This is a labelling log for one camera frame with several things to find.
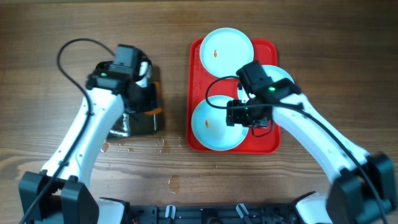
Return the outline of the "white plate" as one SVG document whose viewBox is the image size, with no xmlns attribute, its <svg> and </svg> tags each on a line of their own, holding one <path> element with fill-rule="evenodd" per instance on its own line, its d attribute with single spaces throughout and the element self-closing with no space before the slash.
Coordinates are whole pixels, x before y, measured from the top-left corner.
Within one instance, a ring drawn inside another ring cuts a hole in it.
<svg viewBox="0 0 398 224">
<path fill-rule="evenodd" d="M 202 100 L 191 118 L 191 128 L 198 142 L 213 151 L 228 151 L 239 146 L 249 128 L 242 124 L 228 126 L 226 115 L 226 110 L 214 108 Z"/>
</svg>

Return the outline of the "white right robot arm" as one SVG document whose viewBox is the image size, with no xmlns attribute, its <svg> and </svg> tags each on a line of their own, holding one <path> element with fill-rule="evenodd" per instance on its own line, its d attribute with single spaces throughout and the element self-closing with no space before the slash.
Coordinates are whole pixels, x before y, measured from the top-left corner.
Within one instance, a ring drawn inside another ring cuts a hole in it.
<svg viewBox="0 0 398 224">
<path fill-rule="evenodd" d="M 394 164 L 387 155 L 373 156 L 343 136 L 289 79 L 239 81 L 252 97 L 226 105 L 227 123 L 254 125 L 270 119 L 313 156 L 330 181 L 328 195 L 311 193 L 294 203 L 300 223 L 387 222 L 387 214 L 397 208 Z"/>
</svg>

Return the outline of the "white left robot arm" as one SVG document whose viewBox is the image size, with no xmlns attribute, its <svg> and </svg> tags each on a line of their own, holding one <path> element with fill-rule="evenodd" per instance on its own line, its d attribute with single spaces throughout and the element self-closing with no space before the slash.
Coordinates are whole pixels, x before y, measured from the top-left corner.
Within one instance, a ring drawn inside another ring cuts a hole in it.
<svg viewBox="0 0 398 224">
<path fill-rule="evenodd" d="M 21 223 L 122 223 L 129 204 L 96 201 L 88 186 L 100 148 L 122 116 L 121 95 L 93 88 L 56 153 L 40 173 L 26 172 L 19 182 L 24 216 Z"/>
</svg>

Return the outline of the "green orange scrub sponge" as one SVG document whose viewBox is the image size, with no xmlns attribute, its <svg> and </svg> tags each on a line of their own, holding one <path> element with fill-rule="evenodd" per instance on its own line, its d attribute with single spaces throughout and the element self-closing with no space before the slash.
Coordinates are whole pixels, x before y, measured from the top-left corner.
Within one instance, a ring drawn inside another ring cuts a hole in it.
<svg viewBox="0 0 398 224">
<path fill-rule="evenodd" d="M 162 112 L 161 89 L 159 82 L 153 82 L 148 88 L 149 108 L 144 112 L 147 115 L 155 115 Z"/>
</svg>

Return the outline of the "white plate tray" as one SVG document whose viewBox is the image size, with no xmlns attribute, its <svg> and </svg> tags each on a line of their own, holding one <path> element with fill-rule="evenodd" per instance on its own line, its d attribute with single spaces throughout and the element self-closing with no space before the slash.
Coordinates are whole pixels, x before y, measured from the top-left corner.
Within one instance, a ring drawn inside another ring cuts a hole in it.
<svg viewBox="0 0 398 224">
<path fill-rule="evenodd" d="M 200 61 L 217 78 L 233 76 L 254 59 L 254 47 L 240 30 L 223 27 L 211 31 L 200 46 Z"/>
<path fill-rule="evenodd" d="M 273 82 L 288 78 L 291 82 L 294 83 L 293 78 L 280 67 L 274 65 L 263 65 L 262 69 L 265 71 L 266 75 L 272 79 Z M 247 103 L 251 98 L 255 97 L 255 95 L 252 93 L 246 93 L 246 90 L 243 88 L 241 83 L 238 83 L 237 93 L 238 99 L 241 100 L 243 103 Z"/>
</svg>

